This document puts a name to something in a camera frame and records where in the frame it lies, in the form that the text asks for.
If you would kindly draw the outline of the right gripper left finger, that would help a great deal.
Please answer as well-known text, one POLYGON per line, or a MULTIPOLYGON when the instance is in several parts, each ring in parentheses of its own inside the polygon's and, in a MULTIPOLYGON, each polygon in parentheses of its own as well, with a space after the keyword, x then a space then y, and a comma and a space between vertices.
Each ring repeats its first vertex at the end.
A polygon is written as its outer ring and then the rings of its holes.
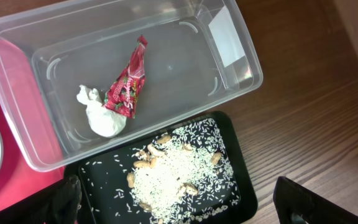
POLYGON ((82 189, 70 175, 0 211, 0 224, 74 224, 81 208, 82 189))

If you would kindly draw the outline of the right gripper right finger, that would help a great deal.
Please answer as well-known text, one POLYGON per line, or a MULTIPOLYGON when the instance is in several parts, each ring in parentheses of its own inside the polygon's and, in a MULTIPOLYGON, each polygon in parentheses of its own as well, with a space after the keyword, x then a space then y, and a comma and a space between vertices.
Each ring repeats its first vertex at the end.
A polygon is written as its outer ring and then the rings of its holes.
POLYGON ((277 179, 273 202, 280 224, 358 224, 358 216, 287 177, 277 179))

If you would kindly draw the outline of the white tissue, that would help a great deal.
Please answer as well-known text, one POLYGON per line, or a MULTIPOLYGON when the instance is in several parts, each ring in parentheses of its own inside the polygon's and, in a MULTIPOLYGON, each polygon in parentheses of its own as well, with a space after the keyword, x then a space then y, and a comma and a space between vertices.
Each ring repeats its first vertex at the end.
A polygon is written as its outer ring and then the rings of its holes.
POLYGON ((105 108, 97 89, 88 88, 85 85, 80 85, 79 88, 76 99, 86 106, 85 111, 90 128, 105 138, 118 135, 125 128, 127 118, 105 108))

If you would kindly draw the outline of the red snack wrapper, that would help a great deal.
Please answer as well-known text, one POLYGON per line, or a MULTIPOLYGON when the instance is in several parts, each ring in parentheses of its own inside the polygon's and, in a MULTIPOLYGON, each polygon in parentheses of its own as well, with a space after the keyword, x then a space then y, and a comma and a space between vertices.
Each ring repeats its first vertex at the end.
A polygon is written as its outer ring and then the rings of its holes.
POLYGON ((145 83, 144 55, 147 44, 143 35, 137 39, 137 46, 128 64, 105 94, 104 107, 127 118, 135 118, 137 102, 145 83))

